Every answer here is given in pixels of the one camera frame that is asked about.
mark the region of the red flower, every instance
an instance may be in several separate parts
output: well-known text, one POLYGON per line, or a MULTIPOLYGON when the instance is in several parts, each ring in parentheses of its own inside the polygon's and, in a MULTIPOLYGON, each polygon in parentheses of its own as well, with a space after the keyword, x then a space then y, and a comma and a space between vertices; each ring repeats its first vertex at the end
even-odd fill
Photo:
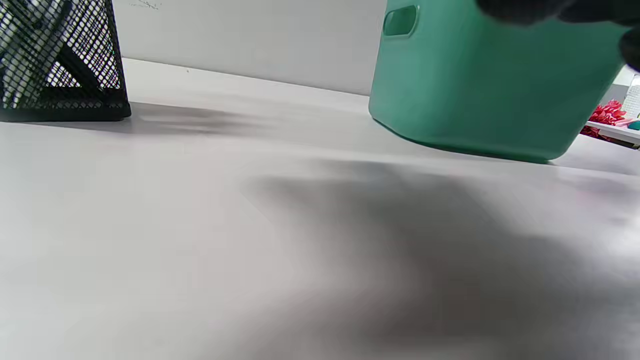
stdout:
MULTIPOLYGON (((625 120, 625 115, 627 114, 626 111, 622 111, 620 108, 622 108, 622 104, 615 100, 609 101, 605 106, 598 105, 593 115, 589 118, 589 121, 615 126, 618 121, 625 120)), ((580 134, 597 138, 599 132, 600 130, 598 129, 585 126, 582 128, 580 134)))

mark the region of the hand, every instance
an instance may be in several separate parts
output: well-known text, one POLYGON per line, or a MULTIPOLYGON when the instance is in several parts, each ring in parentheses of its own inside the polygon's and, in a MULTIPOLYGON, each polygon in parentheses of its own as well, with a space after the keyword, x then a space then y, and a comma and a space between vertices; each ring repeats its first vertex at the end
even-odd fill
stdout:
POLYGON ((611 21, 631 29, 620 40, 627 64, 640 71, 639 0, 476 0, 482 11, 502 22, 530 25, 558 16, 582 23, 611 21))

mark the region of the white desk surface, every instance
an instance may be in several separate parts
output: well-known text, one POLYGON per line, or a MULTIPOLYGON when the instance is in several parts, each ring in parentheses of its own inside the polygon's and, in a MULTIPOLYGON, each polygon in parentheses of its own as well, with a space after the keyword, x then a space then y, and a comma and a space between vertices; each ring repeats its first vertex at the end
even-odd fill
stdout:
POLYGON ((637 359, 640 154, 406 142, 367 98, 126 60, 0 124, 0 358, 637 359))

